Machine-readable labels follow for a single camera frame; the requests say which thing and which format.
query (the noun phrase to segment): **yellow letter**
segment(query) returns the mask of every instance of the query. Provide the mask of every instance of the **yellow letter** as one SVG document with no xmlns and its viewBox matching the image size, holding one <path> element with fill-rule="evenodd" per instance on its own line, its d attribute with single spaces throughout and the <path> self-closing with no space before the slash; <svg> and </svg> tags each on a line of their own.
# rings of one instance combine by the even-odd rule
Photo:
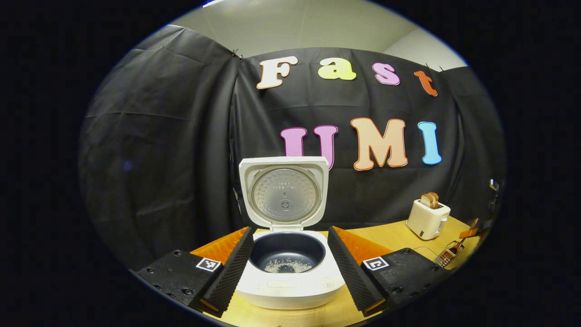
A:
<svg viewBox="0 0 581 327">
<path fill-rule="evenodd" d="M 321 60 L 321 66 L 319 68 L 319 76 L 326 80 L 352 80 L 357 76 L 351 69 L 351 63 L 343 58 L 323 59 Z"/>
<path fill-rule="evenodd" d="M 265 60 L 259 63 L 262 66 L 262 79 L 260 83 L 256 84 L 256 88 L 269 88 L 282 84 L 282 80 L 278 79 L 278 74 L 282 77 L 288 76 L 291 65 L 296 65 L 299 62 L 295 56 Z"/>
<path fill-rule="evenodd" d="M 390 119 L 385 127 L 383 136 L 369 118 L 355 118 L 351 120 L 351 126 L 357 130 L 359 141 L 359 159 L 353 165 L 357 170 L 369 170 L 373 168 L 370 158 L 370 150 L 380 167 L 383 167 L 388 153 L 390 167 L 402 167 L 407 165 L 406 147 L 403 142 L 403 129 L 406 123 L 401 119 Z"/>
</svg>

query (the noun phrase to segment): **orange letter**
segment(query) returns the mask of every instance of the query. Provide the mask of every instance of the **orange letter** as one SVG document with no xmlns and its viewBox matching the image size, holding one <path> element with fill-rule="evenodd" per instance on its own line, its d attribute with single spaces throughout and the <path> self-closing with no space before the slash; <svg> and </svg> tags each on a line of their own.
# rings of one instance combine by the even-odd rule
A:
<svg viewBox="0 0 581 327">
<path fill-rule="evenodd" d="M 262 78 L 256 88 L 269 88 L 282 84 L 282 80 L 278 79 L 278 74 L 282 77 L 288 76 L 291 71 L 291 65 L 296 65 L 299 62 L 295 56 L 265 60 L 259 63 L 262 66 Z"/>
<path fill-rule="evenodd" d="M 377 126 L 369 118 L 355 118 L 351 120 L 351 126 L 357 130 L 359 141 L 359 159 L 353 165 L 356 170 L 369 170 L 373 168 L 370 158 L 370 150 L 380 167 L 383 167 L 388 153 L 390 167 L 403 167 L 407 165 L 406 147 L 403 142 L 403 129 L 406 123 L 401 119 L 390 119 L 385 127 L 383 136 L 379 134 Z"/>
<path fill-rule="evenodd" d="M 418 70 L 417 72 L 414 73 L 414 75 L 419 77 L 419 81 L 422 82 L 422 86 L 424 87 L 424 90 L 431 96 L 435 97 L 437 95 L 437 91 L 434 90 L 432 88 L 432 86 L 430 85 L 430 82 L 432 81 L 431 78 L 429 78 L 428 76 L 426 76 L 426 73 L 422 72 L 421 70 Z"/>
</svg>

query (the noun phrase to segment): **open lid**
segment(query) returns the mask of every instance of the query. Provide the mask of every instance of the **open lid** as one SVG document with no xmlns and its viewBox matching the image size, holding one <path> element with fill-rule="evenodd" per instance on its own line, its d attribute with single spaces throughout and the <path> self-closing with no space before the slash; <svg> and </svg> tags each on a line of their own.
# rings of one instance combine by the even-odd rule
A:
<svg viewBox="0 0 581 327">
<path fill-rule="evenodd" d="M 243 159 L 239 165 L 246 212 L 270 230 L 303 230 L 321 220 L 327 204 L 325 157 Z"/>
</svg>

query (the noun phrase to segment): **inner lid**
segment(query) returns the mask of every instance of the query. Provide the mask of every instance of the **inner lid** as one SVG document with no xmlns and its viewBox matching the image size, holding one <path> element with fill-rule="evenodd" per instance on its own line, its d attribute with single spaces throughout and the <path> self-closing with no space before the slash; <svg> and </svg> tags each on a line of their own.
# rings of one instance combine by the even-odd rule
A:
<svg viewBox="0 0 581 327">
<path fill-rule="evenodd" d="M 309 218 L 321 199 L 315 181 L 305 172 L 278 168 L 263 173 L 252 188 L 256 212 L 272 222 L 293 223 Z"/>
</svg>

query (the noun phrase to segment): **black fabric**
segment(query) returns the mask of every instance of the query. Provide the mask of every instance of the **black fabric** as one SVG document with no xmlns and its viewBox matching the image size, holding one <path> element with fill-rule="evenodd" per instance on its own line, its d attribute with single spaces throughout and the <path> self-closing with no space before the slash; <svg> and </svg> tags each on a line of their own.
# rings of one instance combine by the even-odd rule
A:
<svg viewBox="0 0 581 327">
<path fill-rule="evenodd" d="M 295 56 L 279 87 L 258 90 L 259 62 Z M 326 80 L 319 62 L 350 61 L 354 80 Z M 373 63 L 395 68 L 401 83 L 375 79 Z M 433 80 L 428 95 L 414 72 Z M 357 171 L 353 118 L 371 118 L 383 133 L 405 121 L 408 164 Z M 422 162 L 419 122 L 437 124 L 441 163 Z M 304 155 L 321 155 L 319 125 L 335 125 L 335 161 L 327 207 L 311 229 L 361 228 L 407 219 L 412 202 L 433 191 L 466 223 L 483 216 L 504 180 L 500 122 L 469 68 L 430 70 L 393 56 L 339 48 L 278 51 L 242 62 L 194 31 L 166 26 L 135 47 L 97 90 L 81 130 L 80 181 L 91 220 L 118 259 L 139 270 L 174 248 L 194 249 L 252 225 L 238 164 L 285 155 L 279 135 L 307 130 Z"/>
<path fill-rule="evenodd" d="M 259 90 L 263 60 L 295 56 L 281 86 Z M 325 58 L 347 59 L 357 73 L 354 80 L 327 80 L 318 75 Z M 371 66 L 388 63 L 399 76 L 397 86 L 379 83 Z M 432 79 L 437 97 L 423 89 L 417 70 Z M 303 155 L 321 155 L 320 140 L 313 133 L 319 125 L 334 125 L 335 160 L 329 171 L 327 207 L 321 222 L 310 227 L 325 230 L 362 228 L 407 219 L 411 205 L 429 191 L 451 207 L 451 215 L 466 223 L 484 217 L 492 199 L 489 179 L 504 178 L 503 135 L 494 107 L 469 68 L 437 72 L 405 59 L 376 52 L 309 48 L 278 51 L 245 59 L 231 105 L 230 140 L 233 182 L 243 219 L 245 214 L 237 167 L 244 158 L 284 156 L 283 129 L 302 127 Z M 350 122 L 371 118 L 383 133 L 389 119 L 405 121 L 404 167 L 384 165 L 357 171 L 358 138 Z M 419 122 L 437 125 L 437 143 L 442 161 L 426 165 L 424 139 Z"/>
</svg>

